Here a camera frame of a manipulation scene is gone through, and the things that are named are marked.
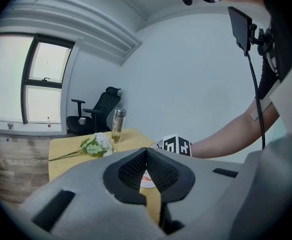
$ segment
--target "white wall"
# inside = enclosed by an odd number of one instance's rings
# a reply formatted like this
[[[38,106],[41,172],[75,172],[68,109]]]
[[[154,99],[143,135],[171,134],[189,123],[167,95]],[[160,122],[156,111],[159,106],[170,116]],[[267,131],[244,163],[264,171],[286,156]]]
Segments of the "white wall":
[[[254,98],[247,58],[232,36],[229,16],[189,15],[138,32],[143,45],[123,65],[125,127],[155,141],[178,133],[196,142],[243,113]],[[257,81],[262,58],[250,52]],[[273,129],[267,133],[272,138]],[[243,162],[258,141],[226,160]]]
[[[82,108],[93,109],[100,95],[106,88],[113,86],[122,88],[119,82],[120,66],[91,54],[90,47],[82,45],[77,55],[68,89],[67,116],[77,116],[76,102],[71,99],[83,100]]]
[[[228,7],[233,6],[252,19],[261,23],[263,27],[268,27],[270,15],[264,7],[251,3],[220,1],[216,3],[207,3],[203,0],[193,0],[191,6],[185,5],[181,0],[175,5],[165,7],[154,12],[145,22],[145,26],[150,26],[160,21],[172,19],[175,17],[198,14],[224,14],[229,16]]]

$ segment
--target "window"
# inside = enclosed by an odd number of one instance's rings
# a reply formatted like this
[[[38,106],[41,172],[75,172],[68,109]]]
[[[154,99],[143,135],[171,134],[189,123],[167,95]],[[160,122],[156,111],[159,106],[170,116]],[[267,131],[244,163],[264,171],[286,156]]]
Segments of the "window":
[[[32,41],[33,36],[0,35],[1,121],[22,122],[20,86]]]
[[[40,34],[0,34],[0,121],[61,122],[63,76],[73,45]]]

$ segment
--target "black and white marker cube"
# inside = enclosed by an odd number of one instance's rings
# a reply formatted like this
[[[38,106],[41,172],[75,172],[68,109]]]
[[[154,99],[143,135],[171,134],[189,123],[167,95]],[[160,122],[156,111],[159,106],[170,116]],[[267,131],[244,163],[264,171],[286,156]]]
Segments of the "black and white marker cube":
[[[163,150],[191,157],[190,141],[177,134],[166,136],[163,139]]]

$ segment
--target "window frame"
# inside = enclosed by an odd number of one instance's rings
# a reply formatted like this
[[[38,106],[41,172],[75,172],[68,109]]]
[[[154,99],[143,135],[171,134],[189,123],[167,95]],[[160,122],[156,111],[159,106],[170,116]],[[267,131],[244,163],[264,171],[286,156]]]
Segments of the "window frame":
[[[22,115],[22,122],[25,125],[28,123],[27,108],[26,108],[26,104],[27,104],[27,102],[26,102],[26,97],[27,97],[26,86],[39,86],[39,87],[62,89],[62,84],[63,84],[67,64],[68,64],[71,52],[73,50],[73,47],[75,45],[75,42],[61,39],[61,38],[54,37],[54,36],[38,34],[38,33],[0,32],[0,36],[9,36],[9,35],[34,37],[34,39],[32,40],[32,42],[30,44],[30,47],[29,47],[29,50],[28,50],[28,53],[26,56],[26,60],[25,60],[24,68],[23,68],[23,73],[22,73],[22,79],[21,79],[21,91],[20,91],[20,93],[21,93],[21,115]],[[67,63],[65,66],[65,70],[64,70],[64,74],[63,74],[61,83],[52,82],[52,81],[42,81],[42,80],[29,79],[31,64],[32,64],[38,43],[46,43],[46,44],[57,45],[57,46],[66,47],[66,48],[71,49],[69,56],[68,56],[68,59],[67,59]]]

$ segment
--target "glass bottle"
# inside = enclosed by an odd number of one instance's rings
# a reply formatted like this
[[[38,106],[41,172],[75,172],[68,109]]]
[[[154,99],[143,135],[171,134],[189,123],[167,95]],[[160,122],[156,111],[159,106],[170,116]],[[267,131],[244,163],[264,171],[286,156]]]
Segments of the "glass bottle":
[[[125,116],[127,111],[124,108],[117,107],[112,121],[111,138],[114,143],[119,143],[121,140],[121,131],[124,126]]]

